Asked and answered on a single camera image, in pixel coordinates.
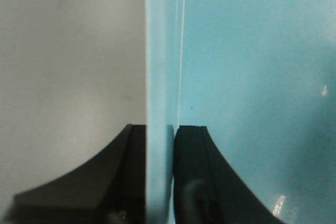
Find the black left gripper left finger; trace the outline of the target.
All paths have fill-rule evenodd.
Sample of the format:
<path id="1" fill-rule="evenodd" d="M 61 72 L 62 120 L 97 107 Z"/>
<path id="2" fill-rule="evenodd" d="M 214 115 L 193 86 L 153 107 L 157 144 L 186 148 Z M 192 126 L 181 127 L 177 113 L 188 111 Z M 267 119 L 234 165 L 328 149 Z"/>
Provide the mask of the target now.
<path id="1" fill-rule="evenodd" d="M 146 126 L 128 124 L 69 173 L 14 196 L 7 223 L 144 223 Z"/>

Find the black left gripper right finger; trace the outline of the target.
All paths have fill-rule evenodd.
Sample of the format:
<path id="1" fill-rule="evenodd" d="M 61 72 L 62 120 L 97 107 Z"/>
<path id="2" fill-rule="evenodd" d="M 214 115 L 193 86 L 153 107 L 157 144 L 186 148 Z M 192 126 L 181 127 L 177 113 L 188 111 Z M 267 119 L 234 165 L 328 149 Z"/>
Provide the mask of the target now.
<path id="1" fill-rule="evenodd" d="M 207 127 L 179 127 L 173 164 L 176 223 L 281 223 L 232 169 Z"/>

